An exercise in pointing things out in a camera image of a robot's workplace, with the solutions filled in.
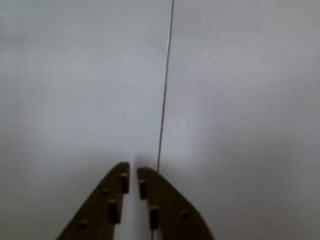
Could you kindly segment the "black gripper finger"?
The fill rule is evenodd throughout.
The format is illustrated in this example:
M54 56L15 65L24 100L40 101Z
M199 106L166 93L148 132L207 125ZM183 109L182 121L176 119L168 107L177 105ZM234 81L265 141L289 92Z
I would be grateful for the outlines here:
M137 169L139 196L147 202L149 227L160 240L213 240L202 215L162 175Z
M59 240L112 240L130 189L130 164L120 162L99 182L58 236Z

